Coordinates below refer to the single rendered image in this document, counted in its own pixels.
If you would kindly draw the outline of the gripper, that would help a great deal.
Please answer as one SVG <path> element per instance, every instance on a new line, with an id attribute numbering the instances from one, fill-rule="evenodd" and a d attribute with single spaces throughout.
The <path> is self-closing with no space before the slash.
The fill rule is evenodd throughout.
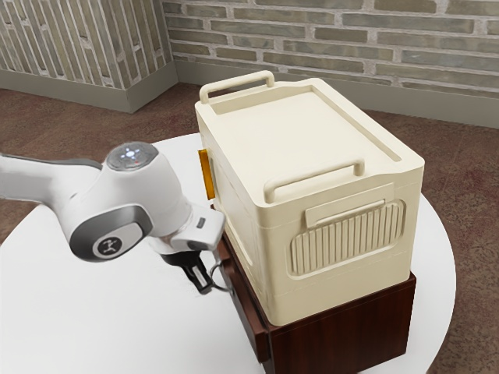
<path id="1" fill-rule="evenodd" d="M 214 282 L 200 258 L 200 251 L 163 254 L 161 258 L 169 265 L 181 267 L 201 295 L 208 294 L 214 288 Z"/>

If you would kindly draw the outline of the cream box with lid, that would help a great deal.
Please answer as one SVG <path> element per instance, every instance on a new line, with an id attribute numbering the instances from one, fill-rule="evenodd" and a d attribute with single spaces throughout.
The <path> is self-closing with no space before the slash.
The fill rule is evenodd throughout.
<path id="1" fill-rule="evenodd" d="M 196 116 L 214 206 L 269 322 L 409 278 L 424 159 L 322 79 L 209 83 Z"/>

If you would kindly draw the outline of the dark wood cabinet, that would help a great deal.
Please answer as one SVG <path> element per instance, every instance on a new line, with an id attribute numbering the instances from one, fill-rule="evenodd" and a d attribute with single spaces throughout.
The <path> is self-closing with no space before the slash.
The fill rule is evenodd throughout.
<path id="1" fill-rule="evenodd" d="M 356 374 L 404 355 L 416 277 L 284 326 L 269 322 L 228 236 L 221 275 L 266 374 Z"/>

